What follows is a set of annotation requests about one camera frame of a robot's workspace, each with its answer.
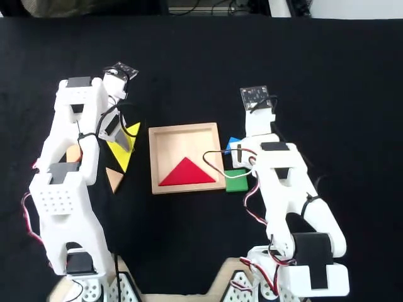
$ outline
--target yellow triangle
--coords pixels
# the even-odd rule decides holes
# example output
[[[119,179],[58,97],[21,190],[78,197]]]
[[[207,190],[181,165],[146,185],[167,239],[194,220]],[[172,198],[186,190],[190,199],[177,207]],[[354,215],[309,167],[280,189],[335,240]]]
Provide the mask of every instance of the yellow triangle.
[[[140,128],[140,123],[134,124],[133,126],[130,126],[127,128],[127,131],[132,134],[132,135],[137,135],[139,132]],[[133,149],[134,149],[134,142],[136,141],[135,137],[129,137],[126,135],[128,140],[130,141],[130,151],[127,152],[125,149],[123,149],[119,144],[115,142],[106,142],[108,146],[110,147],[113,155],[117,159],[120,167],[126,173],[127,166],[128,166],[128,161],[130,160],[130,156],[132,155]]]

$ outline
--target robotic arm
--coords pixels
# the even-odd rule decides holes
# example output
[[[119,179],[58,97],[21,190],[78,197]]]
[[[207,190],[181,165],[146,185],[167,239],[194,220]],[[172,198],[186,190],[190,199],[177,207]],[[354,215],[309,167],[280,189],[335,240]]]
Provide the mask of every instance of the robotic arm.
[[[124,88],[135,75],[136,70],[117,63],[107,69],[103,80],[75,77],[60,82],[52,128],[35,163],[39,172],[30,184],[50,264],[56,274],[67,275],[82,286],[79,296],[87,302],[100,298],[107,302],[110,281],[115,277],[113,259],[87,189],[96,182],[97,139],[130,150],[123,132],[124,118],[116,104],[126,98]],[[59,162],[67,148],[77,143],[81,161]],[[81,248],[67,250],[69,242]]]
[[[266,295],[268,299],[275,299],[278,294],[282,300],[287,293],[294,297],[347,295],[347,268],[333,262],[333,258],[345,254],[346,240],[328,205],[310,181],[297,147],[280,142],[271,133],[270,123],[275,121],[275,115],[267,88],[241,89],[241,94],[247,136],[230,144],[232,163],[234,168],[253,170],[266,208],[264,220],[270,242],[251,249],[244,259],[254,273],[254,283],[260,283],[263,290],[267,286],[264,275],[269,282],[276,280],[272,284],[276,288]],[[285,219],[287,213],[301,215],[316,233],[290,233]],[[254,296],[257,301],[257,287]]]

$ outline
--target wooden puzzle frame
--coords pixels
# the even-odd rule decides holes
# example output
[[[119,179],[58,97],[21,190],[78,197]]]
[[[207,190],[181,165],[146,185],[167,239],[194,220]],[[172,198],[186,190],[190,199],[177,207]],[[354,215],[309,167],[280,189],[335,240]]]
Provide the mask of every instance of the wooden puzzle frame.
[[[224,176],[202,162],[202,155],[209,150],[220,150],[219,131],[216,123],[149,128],[151,185],[153,194],[180,193],[225,189]],[[216,180],[203,184],[180,184],[159,186],[163,175],[167,175],[176,163],[173,157],[186,149],[186,156],[196,154],[197,166]],[[222,154],[208,154],[207,159],[215,167],[224,170]]]

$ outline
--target red triangle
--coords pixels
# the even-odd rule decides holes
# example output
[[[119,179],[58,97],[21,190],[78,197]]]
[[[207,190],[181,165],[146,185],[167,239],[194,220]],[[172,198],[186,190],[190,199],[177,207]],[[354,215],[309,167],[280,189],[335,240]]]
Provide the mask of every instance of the red triangle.
[[[184,157],[159,185],[173,186],[176,184],[204,184],[207,182],[215,182],[215,179],[201,170],[189,158]]]

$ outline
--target green puzzle piece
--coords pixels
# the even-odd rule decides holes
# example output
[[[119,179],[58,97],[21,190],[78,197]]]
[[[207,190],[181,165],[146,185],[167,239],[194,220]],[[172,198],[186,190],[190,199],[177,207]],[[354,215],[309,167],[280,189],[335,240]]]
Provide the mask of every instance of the green puzzle piece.
[[[246,173],[245,169],[225,171],[225,174],[227,174],[228,176],[237,176],[245,173]],[[225,190],[228,193],[247,191],[247,189],[248,186],[246,176],[240,178],[225,178]]]

